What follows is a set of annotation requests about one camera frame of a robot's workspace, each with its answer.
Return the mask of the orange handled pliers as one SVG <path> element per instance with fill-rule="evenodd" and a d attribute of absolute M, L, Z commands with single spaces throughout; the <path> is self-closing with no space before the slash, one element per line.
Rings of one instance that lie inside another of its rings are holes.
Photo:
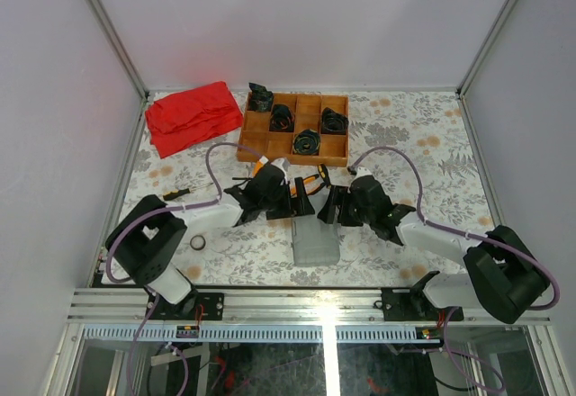
<path fill-rule="evenodd" d="M 312 196 L 321 191 L 326 185 L 325 181 L 320 178 L 320 175 L 309 175 L 302 179 L 304 192 L 308 196 Z M 294 198 L 298 195 L 296 181 L 293 181 L 291 186 L 291 197 Z"/>

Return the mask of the grey plastic tool case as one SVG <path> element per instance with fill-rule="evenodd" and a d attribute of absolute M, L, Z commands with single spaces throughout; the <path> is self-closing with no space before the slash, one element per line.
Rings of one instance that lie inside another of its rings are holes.
<path fill-rule="evenodd" d="M 292 219 L 292 255 L 298 267 L 336 265 L 340 260 L 337 225 L 313 215 Z"/>

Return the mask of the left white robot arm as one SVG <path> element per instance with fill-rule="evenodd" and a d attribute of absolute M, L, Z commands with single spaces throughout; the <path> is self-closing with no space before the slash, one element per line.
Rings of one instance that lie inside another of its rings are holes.
<path fill-rule="evenodd" d="M 166 302 L 176 318 L 191 317 L 197 307 L 195 288 L 172 264 L 185 233 L 233 228 L 262 213 L 269 221 L 313 215 L 303 179 L 291 183 L 289 166 L 284 157 L 267 162 L 245 184 L 221 190 L 208 202 L 170 206 L 155 195 L 144 197 L 106 240 L 108 278 L 114 278 L 116 261 L 130 281 Z"/>

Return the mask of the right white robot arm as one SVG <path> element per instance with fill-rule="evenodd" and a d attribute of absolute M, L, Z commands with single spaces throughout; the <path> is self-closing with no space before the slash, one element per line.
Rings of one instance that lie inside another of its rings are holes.
<path fill-rule="evenodd" d="M 464 267 L 462 274 L 431 272 L 412 288 L 410 307 L 421 319 L 441 309 L 484 308 L 494 319 L 515 323 L 551 284 L 518 235 L 505 226 L 484 235 L 440 227 L 412 206 L 394 203 L 370 174 L 349 186 L 331 186 L 318 217 L 343 227 L 368 226 L 379 239 L 421 248 Z"/>

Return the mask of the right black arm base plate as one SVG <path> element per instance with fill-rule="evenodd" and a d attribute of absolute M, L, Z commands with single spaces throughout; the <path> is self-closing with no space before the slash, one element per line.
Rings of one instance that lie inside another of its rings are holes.
<path fill-rule="evenodd" d="M 413 288 L 382 288 L 373 308 L 381 311 L 390 322 L 439 322 L 445 319 L 451 307 L 438 308 L 421 290 Z"/>

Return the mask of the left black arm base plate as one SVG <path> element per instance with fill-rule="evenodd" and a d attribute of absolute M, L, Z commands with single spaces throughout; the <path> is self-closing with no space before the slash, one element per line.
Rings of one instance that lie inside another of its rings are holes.
<path fill-rule="evenodd" d="M 198 292 L 173 305 L 160 300 L 152 314 L 153 320 L 184 320 L 194 322 L 220 321 L 224 311 L 223 292 Z"/>

